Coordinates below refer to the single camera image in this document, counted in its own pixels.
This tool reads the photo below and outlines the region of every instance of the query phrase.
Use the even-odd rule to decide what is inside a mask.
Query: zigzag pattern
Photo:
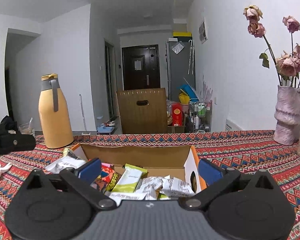
[[[273,141],[273,130],[234,131],[205,134],[147,134],[76,136],[73,144],[97,146],[179,146],[194,145],[199,158],[216,165],[236,167],[246,173],[267,169],[295,209],[296,223],[288,240],[300,239],[300,157],[297,144],[286,147]],[[63,149],[47,149],[43,136],[37,136],[33,151],[15,152],[0,157],[13,167],[0,179],[0,239],[11,240],[5,228],[4,211],[33,168],[44,168],[62,155]]]

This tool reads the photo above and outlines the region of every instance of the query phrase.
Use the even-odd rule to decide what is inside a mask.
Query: pink ceramic vase
[[[300,124],[300,89],[278,85],[274,117],[278,120],[274,140],[283,145],[292,145],[298,139],[294,129]]]

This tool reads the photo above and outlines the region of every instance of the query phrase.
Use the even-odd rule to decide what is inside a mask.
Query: refrigerator
[[[168,66],[168,95],[170,101],[179,102],[179,94],[181,85],[186,84],[187,80],[189,85],[195,89],[195,68],[192,74],[192,59],[191,69],[188,74],[189,58],[190,58],[190,43],[182,42],[184,48],[176,54],[172,48],[174,48],[178,42],[167,41],[167,66]]]

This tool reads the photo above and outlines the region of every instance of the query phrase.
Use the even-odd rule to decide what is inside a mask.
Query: dark brown door
[[[124,90],[160,88],[158,45],[122,48]]]

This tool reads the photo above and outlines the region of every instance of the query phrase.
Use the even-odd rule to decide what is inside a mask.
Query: thermos lid
[[[48,80],[50,78],[58,78],[58,74],[49,74],[41,77],[41,80]]]

